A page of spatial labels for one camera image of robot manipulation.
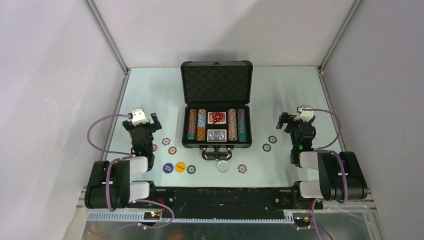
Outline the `green blue 50 chip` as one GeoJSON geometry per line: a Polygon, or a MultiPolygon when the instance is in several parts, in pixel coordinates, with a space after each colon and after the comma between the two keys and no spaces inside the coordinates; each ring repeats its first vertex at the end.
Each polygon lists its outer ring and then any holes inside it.
{"type": "Polygon", "coordinates": [[[277,142],[277,138],[276,138],[275,136],[273,136],[273,135],[270,135],[270,136],[268,137],[268,141],[269,141],[271,144],[275,144],[275,143],[277,142]]]}
{"type": "Polygon", "coordinates": [[[264,143],[264,144],[262,145],[262,149],[263,149],[263,151],[265,151],[265,152],[269,152],[272,148],[271,148],[271,146],[270,146],[268,143],[264,143]]]}

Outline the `green blue poker chip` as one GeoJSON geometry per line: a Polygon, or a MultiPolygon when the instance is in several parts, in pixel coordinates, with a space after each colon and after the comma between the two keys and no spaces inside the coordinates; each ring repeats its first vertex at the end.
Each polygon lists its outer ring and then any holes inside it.
{"type": "Polygon", "coordinates": [[[187,171],[188,174],[194,174],[196,172],[196,167],[194,165],[189,165],[186,168],[186,171],[187,171]]]}

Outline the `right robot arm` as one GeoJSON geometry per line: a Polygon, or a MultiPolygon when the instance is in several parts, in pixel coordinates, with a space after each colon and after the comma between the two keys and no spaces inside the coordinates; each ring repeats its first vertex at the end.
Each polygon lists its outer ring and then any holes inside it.
{"type": "Polygon", "coordinates": [[[292,149],[290,162],[297,168],[318,171],[315,180],[296,181],[292,188],[291,204],[304,209],[313,199],[345,203],[349,200],[364,200],[368,196],[368,185],[352,151],[313,148],[316,129],[312,125],[315,116],[301,116],[283,112],[276,125],[290,135],[292,149]]]}

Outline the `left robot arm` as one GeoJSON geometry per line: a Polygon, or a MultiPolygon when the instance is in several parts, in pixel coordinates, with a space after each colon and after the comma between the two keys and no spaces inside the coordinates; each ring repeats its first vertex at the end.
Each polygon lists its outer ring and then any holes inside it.
{"type": "Polygon", "coordinates": [[[122,125],[130,134],[130,152],[118,152],[112,161],[96,161],[86,186],[84,203],[88,209],[126,208],[139,201],[145,208],[153,208],[158,194],[149,181],[136,181],[135,175],[152,170],[155,163],[153,134],[162,129],[156,113],[148,119],[141,108],[125,115],[122,125]]]}

